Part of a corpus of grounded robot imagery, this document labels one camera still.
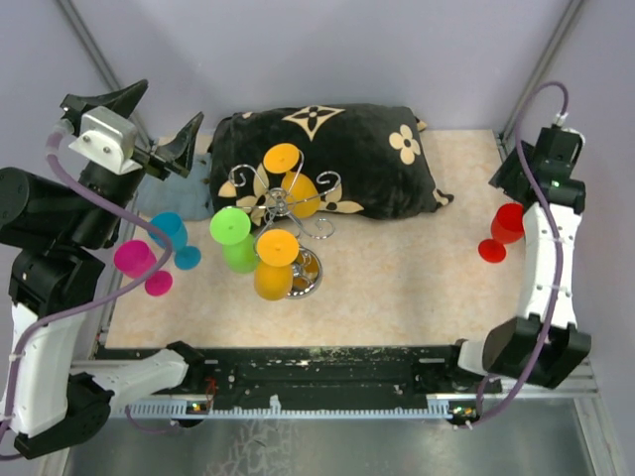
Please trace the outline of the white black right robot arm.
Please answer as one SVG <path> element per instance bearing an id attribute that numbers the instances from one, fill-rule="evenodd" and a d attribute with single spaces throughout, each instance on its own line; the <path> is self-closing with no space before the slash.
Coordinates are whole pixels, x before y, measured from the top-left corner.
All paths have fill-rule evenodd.
<path id="1" fill-rule="evenodd" d="M 572 305 L 574 241 L 586 199 L 584 183 L 572 178 L 581 148 L 580 134 L 555 125 L 542 128 L 536 144 L 522 145 L 545 204 L 531 189 L 517 152 L 490 180 L 523 207 L 524 278 L 515 316 L 481 341 L 462 342 L 458 357 L 444 366 L 451 390 L 466 392 L 478 375 L 520 377 L 543 330 L 548 334 L 529 384 L 554 389 L 588 356 L 591 337 L 578 329 Z"/>

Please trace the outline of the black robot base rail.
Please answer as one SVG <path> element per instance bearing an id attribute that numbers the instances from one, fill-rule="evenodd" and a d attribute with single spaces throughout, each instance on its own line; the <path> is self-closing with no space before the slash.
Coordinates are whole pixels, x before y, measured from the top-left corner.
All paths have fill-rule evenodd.
<path id="1" fill-rule="evenodd" d="M 201 350 L 193 380 L 154 392 L 181 417 L 479 419 L 480 377 L 444 346 L 226 348 Z"/>

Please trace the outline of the blue plastic wine glass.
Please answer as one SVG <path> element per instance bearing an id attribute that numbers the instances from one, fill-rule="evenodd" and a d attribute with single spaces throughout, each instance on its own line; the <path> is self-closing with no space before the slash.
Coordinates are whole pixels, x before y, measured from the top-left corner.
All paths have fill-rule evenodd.
<path id="1" fill-rule="evenodd" d="M 188 244 L 188 231 L 177 213 L 172 211 L 159 213 L 151 219 L 150 223 L 171 240 L 174 263 L 178 269 L 188 271 L 199 264 L 201 253 L 196 246 Z"/>

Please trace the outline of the orange plastic wine glass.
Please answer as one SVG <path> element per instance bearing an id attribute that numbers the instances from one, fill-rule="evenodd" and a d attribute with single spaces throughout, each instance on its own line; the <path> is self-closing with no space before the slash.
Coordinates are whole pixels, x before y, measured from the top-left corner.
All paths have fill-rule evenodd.
<path id="1" fill-rule="evenodd" d="M 268 173 L 284 175 L 281 188 L 287 193 L 288 207 L 296 217 L 309 218 L 318 211 L 318 190 L 301 172 L 304 155 L 297 146 L 282 143 L 271 147 L 264 155 L 263 164 Z"/>
<path id="2" fill-rule="evenodd" d="M 254 272 L 255 292 L 265 300 L 285 298 L 293 285 L 298 239 L 287 230 L 271 229 L 257 240 L 256 252 L 260 263 Z"/>

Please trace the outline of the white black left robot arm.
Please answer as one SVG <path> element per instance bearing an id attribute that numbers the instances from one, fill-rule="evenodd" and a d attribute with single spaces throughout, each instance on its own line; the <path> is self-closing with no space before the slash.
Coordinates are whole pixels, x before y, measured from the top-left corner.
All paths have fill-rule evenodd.
<path id="1" fill-rule="evenodd" d="M 1 416 L 17 458 L 35 459 L 82 444 L 111 413 L 163 391 L 199 391 L 203 355 L 177 341 L 108 372 L 73 373 L 75 342 L 88 314 L 116 300 L 95 293 L 122 221 L 156 232 L 130 212 L 144 176 L 187 176 L 202 118 L 165 146 L 144 150 L 130 117 L 146 93 L 139 80 L 96 96 L 70 94 L 45 146 L 52 178 L 1 172 L 1 241 L 18 250 L 9 281 L 12 350 Z"/>

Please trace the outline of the red plastic wine glass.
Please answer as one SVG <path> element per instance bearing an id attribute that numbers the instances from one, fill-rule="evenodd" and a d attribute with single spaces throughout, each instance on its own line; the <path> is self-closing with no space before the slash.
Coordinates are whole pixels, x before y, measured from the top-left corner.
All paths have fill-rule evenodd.
<path id="1" fill-rule="evenodd" d="M 477 251 L 488 263 L 502 262 L 507 255 L 506 246 L 524 237 L 524 208 L 519 203 L 503 204 L 495 213 L 491 225 L 491 237 L 481 241 Z"/>

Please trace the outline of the magenta plastic wine glass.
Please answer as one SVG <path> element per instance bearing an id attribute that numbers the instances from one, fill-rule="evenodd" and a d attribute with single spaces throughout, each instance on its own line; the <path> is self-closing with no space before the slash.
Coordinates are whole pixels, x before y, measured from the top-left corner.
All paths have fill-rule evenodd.
<path id="1" fill-rule="evenodd" d="M 157 263 L 149 245 L 141 240 L 129 240 L 121 244 L 114 253 L 115 268 L 130 279 L 140 278 Z M 173 285 L 172 275 L 163 270 L 154 273 L 145 283 L 146 293 L 152 297 L 165 295 Z"/>

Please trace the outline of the green plastic wine glass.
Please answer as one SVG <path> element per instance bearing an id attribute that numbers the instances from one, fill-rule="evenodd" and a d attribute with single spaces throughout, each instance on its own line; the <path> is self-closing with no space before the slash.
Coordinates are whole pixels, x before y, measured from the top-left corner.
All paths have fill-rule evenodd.
<path id="1" fill-rule="evenodd" d="M 232 272 L 249 274 L 256 269 L 259 259 L 254 251 L 251 221 L 241 208 L 229 206 L 216 212 L 209 232 L 221 246 L 224 262 Z"/>

